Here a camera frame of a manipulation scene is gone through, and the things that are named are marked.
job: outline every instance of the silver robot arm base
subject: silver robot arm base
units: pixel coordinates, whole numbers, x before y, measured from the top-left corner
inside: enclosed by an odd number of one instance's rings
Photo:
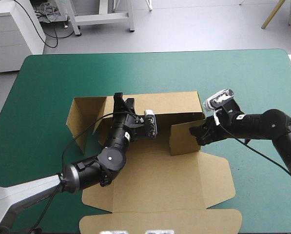
[[[17,214],[47,199],[59,184],[59,176],[53,175],[7,188],[0,187],[0,234],[9,234]]]

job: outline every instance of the gray floor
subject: gray floor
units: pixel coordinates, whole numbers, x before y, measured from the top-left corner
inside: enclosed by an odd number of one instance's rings
[[[134,0],[136,31],[127,23],[83,26],[82,36],[60,39],[55,49],[45,54],[165,52],[231,49],[281,48],[291,54],[291,26],[288,26],[289,1],[277,13],[267,29],[260,27],[276,0],[153,0],[152,12],[145,0]],[[74,0],[79,15],[98,9],[97,0]],[[125,9],[122,0],[119,10]],[[62,29],[59,36],[72,28]],[[51,27],[45,31],[53,33]],[[0,73],[0,111],[17,72]]]

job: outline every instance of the open cardboard box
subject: open cardboard box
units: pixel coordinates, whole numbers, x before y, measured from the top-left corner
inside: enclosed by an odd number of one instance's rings
[[[82,234],[126,230],[144,234],[147,230],[174,230],[176,234],[236,234],[242,216],[237,210],[207,210],[235,196],[226,159],[200,152],[189,127],[203,122],[197,92],[126,95],[135,98],[136,113],[152,109],[156,115],[155,140],[131,142],[127,164],[108,187],[85,189],[84,204],[111,211],[84,217]],[[76,136],[99,116],[113,111],[113,97],[76,97],[67,125]],[[112,117],[99,122],[103,144]],[[77,140],[84,152],[86,136]]]

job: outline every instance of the white sticker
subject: white sticker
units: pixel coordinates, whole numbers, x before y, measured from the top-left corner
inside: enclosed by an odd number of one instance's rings
[[[127,231],[102,231],[100,234],[129,234]]]
[[[127,140],[130,142],[130,135],[128,132],[125,132],[125,137],[127,138]]]
[[[145,234],[175,234],[174,230],[148,230]]]
[[[236,117],[236,119],[243,119],[245,115],[239,115],[238,117]]]

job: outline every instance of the white drawer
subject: white drawer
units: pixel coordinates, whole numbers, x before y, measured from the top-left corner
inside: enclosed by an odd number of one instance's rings
[[[18,71],[31,54],[27,45],[0,47],[0,72]]]
[[[26,41],[20,31],[0,32],[0,47],[25,44]]]
[[[12,16],[0,16],[0,32],[18,30],[18,26]]]

